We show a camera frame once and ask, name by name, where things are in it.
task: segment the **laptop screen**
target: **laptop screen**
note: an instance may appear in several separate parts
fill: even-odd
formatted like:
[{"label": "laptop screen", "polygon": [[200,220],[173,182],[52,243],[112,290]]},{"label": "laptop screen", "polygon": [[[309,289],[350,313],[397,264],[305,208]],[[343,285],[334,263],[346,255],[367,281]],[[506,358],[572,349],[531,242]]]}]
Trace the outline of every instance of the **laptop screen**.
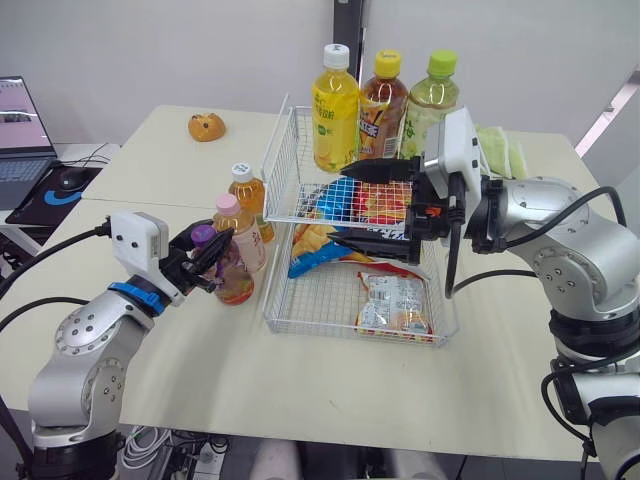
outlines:
[{"label": "laptop screen", "polygon": [[0,77],[0,154],[54,153],[22,77]]}]

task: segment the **white wire basket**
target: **white wire basket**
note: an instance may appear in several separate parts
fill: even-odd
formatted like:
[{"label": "white wire basket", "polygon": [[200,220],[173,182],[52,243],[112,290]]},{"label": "white wire basket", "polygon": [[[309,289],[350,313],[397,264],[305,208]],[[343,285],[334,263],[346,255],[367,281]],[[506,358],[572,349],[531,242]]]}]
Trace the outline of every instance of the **white wire basket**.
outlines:
[{"label": "white wire basket", "polygon": [[431,244],[423,244],[420,264],[428,279],[425,294],[431,333],[405,333],[356,325],[358,313],[368,300],[358,272],[380,275],[380,270],[365,264],[325,263],[296,279],[288,278],[294,230],[294,224],[279,229],[281,240],[267,282],[263,315],[273,332],[441,346],[458,331],[456,319],[444,311]]},{"label": "white wire basket", "polygon": [[[350,208],[330,218],[314,216],[314,206],[329,185],[346,177],[321,170],[313,159],[311,108],[283,102],[280,116],[262,165],[266,184],[265,218],[271,222],[325,224],[342,227],[380,227],[404,230],[404,212],[411,199],[410,182],[373,185],[354,181],[345,188],[336,184],[332,202]],[[366,208],[363,205],[365,192]]]}]

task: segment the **floor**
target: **floor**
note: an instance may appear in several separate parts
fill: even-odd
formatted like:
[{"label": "floor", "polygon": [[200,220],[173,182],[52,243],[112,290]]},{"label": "floor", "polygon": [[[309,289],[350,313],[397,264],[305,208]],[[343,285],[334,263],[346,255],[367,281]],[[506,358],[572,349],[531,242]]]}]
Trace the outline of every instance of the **floor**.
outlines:
[{"label": "floor", "polygon": [[[13,411],[18,426],[25,438],[30,441],[30,421],[27,412]],[[122,433],[127,433],[130,426],[123,425]],[[252,437],[232,437],[229,450],[225,456],[221,478],[223,480],[246,480],[253,465],[261,439]],[[308,451],[313,452],[313,462],[317,466],[318,478],[335,478],[321,472],[327,465],[336,463],[336,458],[349,455],[348,446],[330,444],[309,444]],[[462,455],[438,454],[438,461],[447,478],[454,480],[462,462]],[[18,454],[4,432],[0,432],[0,480],[15,480],[14,466]],[[148,469],[129,471],[120,468],[121,480],[147,480]],[[572,480],[579,478],[577,462],[549,462],[538,460],[518,460],[493,457],[469,457],[462,475],[462,480]],[[587,470],[587,480],[604,480],[597,463],[591,463]]]}]

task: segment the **blue snack bag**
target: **blue snack bag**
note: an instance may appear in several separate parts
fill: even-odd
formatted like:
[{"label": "blue snack bag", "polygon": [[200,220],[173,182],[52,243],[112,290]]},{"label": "blue snack bag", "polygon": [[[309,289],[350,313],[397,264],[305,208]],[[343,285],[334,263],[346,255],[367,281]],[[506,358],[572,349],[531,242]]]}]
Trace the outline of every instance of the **blue snack bag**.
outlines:
[{"label": "blue snack bag", "polygon": [[[313,217],[329,221],[350,221],[354,190],[355,181],[352,178],[341,177],[331,182],[318,197]],[[298,225],[291,250],[289,278],[297,278],[318,265],[353,253],[350,248],[338,245],[327,236],[340,230],[340,227],[331,225]]]}]

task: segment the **laptop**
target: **laptop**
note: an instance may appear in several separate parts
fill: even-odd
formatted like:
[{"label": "laptop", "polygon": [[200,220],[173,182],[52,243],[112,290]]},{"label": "laptop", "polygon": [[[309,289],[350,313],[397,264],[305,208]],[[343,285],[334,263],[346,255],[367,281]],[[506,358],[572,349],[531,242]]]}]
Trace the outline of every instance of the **laptop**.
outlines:
[{"label": "laptop", "polygon": [[13,210],[57,159],[22,77],[0,77],[0,210]]}]

